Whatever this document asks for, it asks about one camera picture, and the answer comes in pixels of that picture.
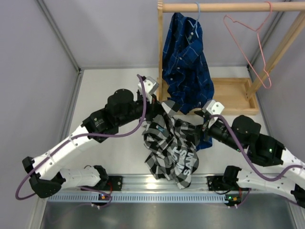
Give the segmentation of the black white checkered shirt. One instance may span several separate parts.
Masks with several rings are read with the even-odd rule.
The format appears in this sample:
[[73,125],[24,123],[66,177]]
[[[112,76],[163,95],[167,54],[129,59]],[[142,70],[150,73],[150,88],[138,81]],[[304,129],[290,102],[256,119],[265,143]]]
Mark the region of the black white checkered shirt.
[[192,173],[199,166],[197,145],[201,125],[193,125],[174,116],[180,106],[171,100],[161,102],[162,110],[149,121],[143,135],[150,150],[145,160],[155,179],[173,180],[179,189],[190,186]]

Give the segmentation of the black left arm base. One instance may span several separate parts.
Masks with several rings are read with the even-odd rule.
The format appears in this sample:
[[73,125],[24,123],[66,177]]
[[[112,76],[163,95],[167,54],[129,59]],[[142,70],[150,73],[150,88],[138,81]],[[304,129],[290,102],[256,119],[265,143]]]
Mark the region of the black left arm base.
[[121,191],[122,185],[123,185],[123,176],[110,175],[107,181],[101,181],[93,187],[89,187],[89,186],[85,186],[85,187],[93,190],[100,190],[103,192],[109,191],[110,193],[112,193],[113,191]]

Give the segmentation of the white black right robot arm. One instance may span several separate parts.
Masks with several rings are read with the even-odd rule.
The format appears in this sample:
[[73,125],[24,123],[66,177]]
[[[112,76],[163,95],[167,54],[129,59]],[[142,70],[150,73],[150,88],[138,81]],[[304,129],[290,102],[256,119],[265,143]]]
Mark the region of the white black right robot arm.
[[258,189],[305,206],[305,164],[280,141],[261,134],[261,125],[240,115],[231,125],[219,114],[196,111],[204,118],[202,133],[240,152],[251,170],[227,166],[221,181],[226,189]]

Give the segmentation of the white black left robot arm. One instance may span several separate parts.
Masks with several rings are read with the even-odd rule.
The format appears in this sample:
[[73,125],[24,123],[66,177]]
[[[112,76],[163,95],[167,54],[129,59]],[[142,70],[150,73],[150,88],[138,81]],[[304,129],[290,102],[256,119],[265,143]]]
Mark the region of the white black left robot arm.
[[156,96],[144,98],[140,91],[137,100],[127,89],[117,90],[104,108],[90,114],[61,143],[38,157],[26,157],[22,164],[29,174],[29,183],[40,198],[48,198],[62,189],[72,187],[103,190],[109,177],[100,165],[83,169],[66,169],[65,166],[87,149],[118,134],[119,127],[134,120],[153,119],[162,111]]

